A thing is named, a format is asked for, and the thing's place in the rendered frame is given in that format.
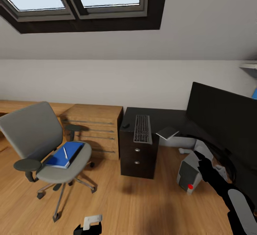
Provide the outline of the notebook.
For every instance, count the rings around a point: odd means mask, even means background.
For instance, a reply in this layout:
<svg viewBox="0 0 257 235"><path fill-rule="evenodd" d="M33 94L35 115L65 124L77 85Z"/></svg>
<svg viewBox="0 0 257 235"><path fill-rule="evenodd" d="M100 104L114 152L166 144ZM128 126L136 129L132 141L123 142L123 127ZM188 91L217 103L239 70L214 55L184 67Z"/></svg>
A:
<svg viewBox="0 0 257 235"><path fill-rule="evenodd" d="M178 130L176 130L176 129L170 127L170 126L167 126L164 129L157 132L157 134L159 136L163 137L166 140L170 139L172 136L174 136L177 133L178 133Z"/></svg>

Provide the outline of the monitor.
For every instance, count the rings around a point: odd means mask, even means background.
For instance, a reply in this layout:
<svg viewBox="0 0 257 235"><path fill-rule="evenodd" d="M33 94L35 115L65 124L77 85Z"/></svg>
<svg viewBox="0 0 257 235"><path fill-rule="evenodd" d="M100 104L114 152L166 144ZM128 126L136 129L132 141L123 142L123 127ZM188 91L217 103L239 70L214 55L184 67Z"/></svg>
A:
<svg viewBox="0 0 257 235"><path fill-rule="evenodd" d="M226 149L220 150L212 143L193 135L217 151L237 173L226 153L233 153L257 172L257 99L193 82L186 116L215 138Z"/></svg>

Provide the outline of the folder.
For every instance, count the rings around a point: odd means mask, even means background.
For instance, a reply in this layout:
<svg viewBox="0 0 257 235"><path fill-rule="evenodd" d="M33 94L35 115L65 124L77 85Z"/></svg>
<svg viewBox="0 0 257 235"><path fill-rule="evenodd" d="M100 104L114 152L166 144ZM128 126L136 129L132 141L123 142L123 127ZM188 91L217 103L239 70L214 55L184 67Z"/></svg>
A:
<svg viewBox="0 0 257 235"><path fill-rule="evenodd" d="M80 149L83 147L83 143L78 142L66 142L60 150L46 163L47 166L67 168ZM67 159L65 158L64 149L66 150Z"/></svg>

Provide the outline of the swivel chair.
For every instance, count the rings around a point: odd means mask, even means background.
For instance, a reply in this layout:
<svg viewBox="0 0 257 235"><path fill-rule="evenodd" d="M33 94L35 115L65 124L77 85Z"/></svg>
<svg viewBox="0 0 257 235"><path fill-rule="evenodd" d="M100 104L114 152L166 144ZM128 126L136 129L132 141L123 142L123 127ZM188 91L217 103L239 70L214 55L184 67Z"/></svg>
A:
<svg viewBox="0 0 257 235"><path fill-rule="evenodd" d="M50 183L37 191L37 198L41 199L44 196L41 193L42 190L56 184L53 190L57 191L63 183L53 216L54 222L60 218L57 211L66 183L71 186L72 180L75 180L91 188L92 193L96 192L95 187L76 178L86 165L90 164L90 167L94 167L93 162L88 162L92 147L87 142L74 141L75 131L82 130L82 127L69 124L65 128L71 131L70 142L84 144L66 169L46 165L62 147L59 146L62 144L64 131L47 101L26 106L0 117L0 130L21 157L13 167L18 171L24 171L30 182L35 183L40 179ZM33 178L32 172L35 170L36 178Z"/></svg>

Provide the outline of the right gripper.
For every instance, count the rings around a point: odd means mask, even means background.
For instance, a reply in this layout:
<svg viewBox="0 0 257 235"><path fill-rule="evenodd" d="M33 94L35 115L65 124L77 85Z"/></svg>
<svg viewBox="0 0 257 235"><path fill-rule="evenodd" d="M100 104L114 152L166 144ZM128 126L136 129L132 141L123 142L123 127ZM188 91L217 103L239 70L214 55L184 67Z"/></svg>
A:
<svg viewBox="0 0 257 235"><path fill-rule="evenodd" d="M201 160L199 161L199 169L202 174L202 179L205 182L211 184L211 181L216 177L222 177L213 167L211 162L213 161L210 159L205 158L204 155L194 150L196 156Z"/></svg>

